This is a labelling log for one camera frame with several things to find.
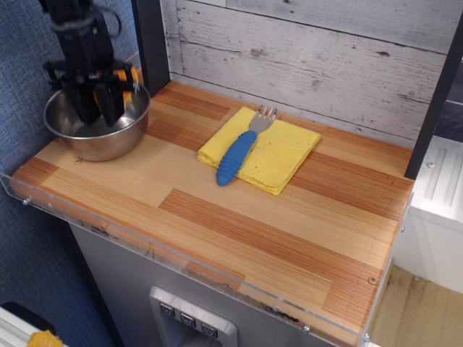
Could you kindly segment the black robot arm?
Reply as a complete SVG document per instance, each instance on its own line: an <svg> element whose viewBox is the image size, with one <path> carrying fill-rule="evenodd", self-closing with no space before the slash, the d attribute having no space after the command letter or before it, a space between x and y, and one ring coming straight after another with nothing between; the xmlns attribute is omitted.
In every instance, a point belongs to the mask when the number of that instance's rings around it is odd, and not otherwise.
<svg viewBox="0 0 463 347"><path fill-rule="evenodd" d="M122 31L119 15L92 1L40 4L64 57L43 64L51 87L65 93L85 124L102 116L108 126L115 125L139 90L133 66L114 57L111 40Z"/></svg>

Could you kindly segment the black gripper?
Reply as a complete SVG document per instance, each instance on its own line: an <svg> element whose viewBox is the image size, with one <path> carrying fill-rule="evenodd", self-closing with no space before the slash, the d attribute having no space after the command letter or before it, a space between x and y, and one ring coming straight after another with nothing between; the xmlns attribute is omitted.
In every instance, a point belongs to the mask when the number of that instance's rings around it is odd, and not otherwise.
<svg viewBox="0 0 463 347"><path fill-rule="evenodd" d="M103 83L95 86L95 77L101 69L115 69L127 63L114 58L106 26L99 21L71 21L53 22L51 29L58 38L64 58L43 65L48 72L49 84L55 90L63 89L85 124L94 123L102 113L107 126L115 125L124 114L123 89Z"/></svg>

